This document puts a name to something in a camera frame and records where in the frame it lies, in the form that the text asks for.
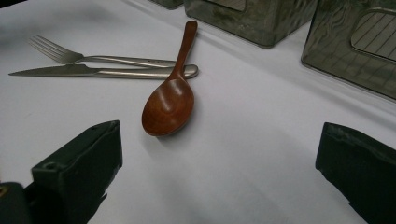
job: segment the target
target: white tablecloth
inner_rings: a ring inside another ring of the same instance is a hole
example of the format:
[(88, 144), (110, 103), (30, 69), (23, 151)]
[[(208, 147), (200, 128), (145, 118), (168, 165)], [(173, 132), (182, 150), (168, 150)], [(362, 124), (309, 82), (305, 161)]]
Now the white tablecloth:
[[(0, 179), (30, 168), (92, 125), (118, 119), (123, 167), (90, 223), (364, 223), (315, 169), (324, 122), (396, 147), (396, 104), (301, 65), (309, 24), (261, 49), (199, 21), (188, 63), (195, 107), (156, 138), (141, 113), (160, 80), (11, 77), (57, 63), (43, 35), (86, 55), (175, 60), (184, 7), (146, 0), (29, 0), (0, 9)], [(96, 67), (126, 67), (87, 63)]]

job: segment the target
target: wooden spoon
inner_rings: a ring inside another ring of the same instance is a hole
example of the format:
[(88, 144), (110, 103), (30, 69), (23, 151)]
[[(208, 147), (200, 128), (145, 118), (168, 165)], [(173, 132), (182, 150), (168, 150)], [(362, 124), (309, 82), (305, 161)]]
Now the wooden spoon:
[(197, 28), (196, 21), (186, 23), (175, 68), (146, 102), (142, 124), (150, 135), (162, 136), (173, 133), (190, 117), (194, 106), (194, 94), (184, 78), (184, 62), (190, 52)]

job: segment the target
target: green tin box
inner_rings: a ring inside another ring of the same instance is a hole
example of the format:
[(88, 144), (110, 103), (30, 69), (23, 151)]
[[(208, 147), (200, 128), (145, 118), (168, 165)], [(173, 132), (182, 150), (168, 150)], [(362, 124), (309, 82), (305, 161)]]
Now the green tin box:
[(396, 1), (319, 0), (302, 62), (396, 100)]
[(184, 0), (186, 14), (271, 48), (310, 21), (317, 0)]
[(149, 0), (168, 9), (175, 9), (183, 4), (183, 0)]

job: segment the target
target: silverware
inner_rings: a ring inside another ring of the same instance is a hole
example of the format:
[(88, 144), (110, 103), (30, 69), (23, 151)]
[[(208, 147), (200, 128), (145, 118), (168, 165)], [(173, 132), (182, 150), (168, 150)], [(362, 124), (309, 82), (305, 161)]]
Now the silverware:
[(80, 62), (108, 62), (108, 63), (123, 63), (143, 67), (172, 67), (175, 66), (174, 61), (157, 60), (157, 59), (140, 59), (140, 58), (126, 58), (116, 56), (84, 56), (80, 53), (74, 52), (70, 49), (65, 49), (48, 39), (35, 35), (30, 38), (29, 44), (35, 49), (45, 54), (52, 60), (63, 63), (73, 64)]
[[(165, 68), (90, 68), (85, 64), (68, 64), (64, 66), (44, 67), (29, 69), (9, 74), (10, 76), (22, 77), (119, 77), (119, 78), (145, 78), (166, 79), (173, 67)], [(186, 78), (195, 77), (198, 74), (196, 65), (188, 65), (184, 71)]]

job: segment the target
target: knife blade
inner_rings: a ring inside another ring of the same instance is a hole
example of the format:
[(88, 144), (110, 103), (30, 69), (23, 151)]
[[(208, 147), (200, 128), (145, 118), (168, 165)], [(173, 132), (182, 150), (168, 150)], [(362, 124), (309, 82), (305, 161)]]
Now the knife blade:
[[(20, 77), (114, 77), (114, 78), (144, 78), (166, 79), (173, 67), (165, 68), (90, 68), (85, 64), (68, 64), (23, 70), (10, 73), (10, 76)], [(192, 78), (198, 75), (198, 66), (189, 64), (185, 66), (185, 77)]]

